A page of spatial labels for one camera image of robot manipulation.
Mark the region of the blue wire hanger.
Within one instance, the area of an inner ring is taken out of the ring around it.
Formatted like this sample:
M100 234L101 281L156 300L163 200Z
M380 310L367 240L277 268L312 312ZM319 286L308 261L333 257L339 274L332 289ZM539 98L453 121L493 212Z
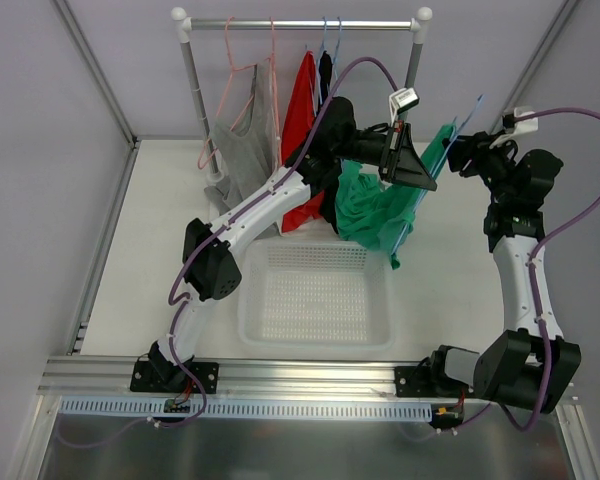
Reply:
M458 139L459 135L463 132L465 127L469 124L472 117L480 110L483 100L484 100L483 94L481 94L477 97L476 103L475 103L472 111L469 113L469 115L464 119L464 121L460 125L456 124L457 118L454 118L454 120L452 121L452 132L448 139L448 142L447 142L447 144L444 145L444 150L437 156L437 158L435 159L435 162L433 164L433 168L430 170L430 173L432 174L434 179L437 179L437 177L441 173L444 163L447 160L447 155L450 151L451 146ZM393 250L392 250L393 254L397 253L399 247L404 243L404 240L411 233L412 230L413 230L412 223L404 226L404 228L402 229L402 231L400 233L400 236L396 239L396 242L393 246Z

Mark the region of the green tank top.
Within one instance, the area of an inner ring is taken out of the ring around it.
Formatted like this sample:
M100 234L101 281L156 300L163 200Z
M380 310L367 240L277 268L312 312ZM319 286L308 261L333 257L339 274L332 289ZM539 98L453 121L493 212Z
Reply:
M425 190L387 186L352 160L343 160L341 168L334 200L339 237L386 254L391 268L398 269L398 250L413 231Z

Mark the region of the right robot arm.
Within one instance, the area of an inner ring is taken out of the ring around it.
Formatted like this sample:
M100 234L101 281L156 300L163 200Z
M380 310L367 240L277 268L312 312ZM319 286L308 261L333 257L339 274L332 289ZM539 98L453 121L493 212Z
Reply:
M485 132L441 142L442 158L490 194L483 231L500 278L504 330L483 352L442 345L415 367L394 370L396 393L441 397L471 389L481 399L533 417L552 412L581 364L564 338L544 272L550 236L541 208L564 163L544 149L520 155L517 143Z

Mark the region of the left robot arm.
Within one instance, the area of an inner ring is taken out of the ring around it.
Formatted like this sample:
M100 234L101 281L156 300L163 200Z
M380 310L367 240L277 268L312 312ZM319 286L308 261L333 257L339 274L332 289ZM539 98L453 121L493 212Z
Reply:
M194 219L186 226L183 265L168 294L177 312L167 333L136 360L131 391L210 392L204 376L211 365L196 361L194 348L212 308L242 280L237 256L289 211L333 187L341 161L375 166L381 180L392 185L436 190L403 119L418 102L414 89L399 89L389 96L389 123L360 130L352 102L329 96L305 143L263 186L218 218Z

